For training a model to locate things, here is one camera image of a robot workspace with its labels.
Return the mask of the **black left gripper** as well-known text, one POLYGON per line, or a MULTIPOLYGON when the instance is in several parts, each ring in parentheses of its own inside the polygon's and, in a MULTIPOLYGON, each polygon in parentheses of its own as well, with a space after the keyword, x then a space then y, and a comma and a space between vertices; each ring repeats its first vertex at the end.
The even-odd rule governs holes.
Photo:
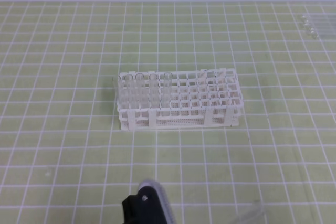
POLYGON ((152 179, 140 182, 135 195, 122 202, 124 224, 171 224, 175 217, 161 184, 152 179))

